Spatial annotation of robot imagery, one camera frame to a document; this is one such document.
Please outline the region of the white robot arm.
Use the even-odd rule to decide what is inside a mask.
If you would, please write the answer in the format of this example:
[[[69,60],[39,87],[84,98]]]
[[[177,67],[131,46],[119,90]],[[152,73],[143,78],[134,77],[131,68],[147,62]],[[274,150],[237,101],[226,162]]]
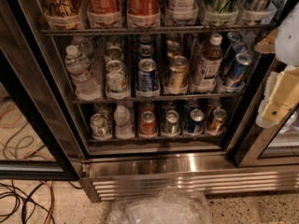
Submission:
[[[270,128],[299,103],[299,4],[254,49],[262,54],[274,53],[279,62],[286,64],[282,72],[271,72],[266,80],[255,120],[258,126]]]

